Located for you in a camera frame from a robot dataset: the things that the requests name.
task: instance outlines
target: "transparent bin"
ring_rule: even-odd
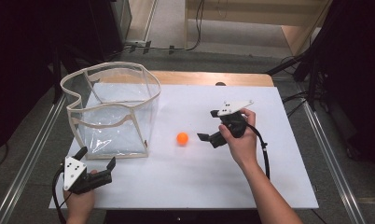
[[[64,77],[61,86],[87,159],[148,156],[161,88],[141,64],[98,64]]]

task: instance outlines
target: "white tabletop surface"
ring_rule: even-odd
[[[196,133],[215,133],[220,119],[210,115],[224,101],[253,100],[257,129],[268,145],[271,182],[293,208],[317,208],[313,187],[295,136],[274,87],[162,85],[159,110],[149,141],[149,157],[119,159],[113,182],[95,190],[100,209],[244,209],[256,204],[242,171],[227,145],[213,148]],[[187,144],[177,145],[180,132]],[[264,170],[263,154],[257,158]],[[79,146],[74,140],[68,155]],[[109,160],[86,161],[89,170],[102,171]],[[57,189],[63,201],[62,179]]]

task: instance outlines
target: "human arm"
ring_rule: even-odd
[[[246,120],[255,126],[256,114],[242,109]],[[219,131],[229,144],[230,153],[245,175],[257,204],[262,223],[302,223],[257,163],[257,136],[247,128],[240,138],[234,138],[225,125]]]
[[[68,207],[67,224],[83,224],[89,219],[90,212],[94,207],[94,190],[82,194],[74,194],[69,191],[63,191],[66,206]]]

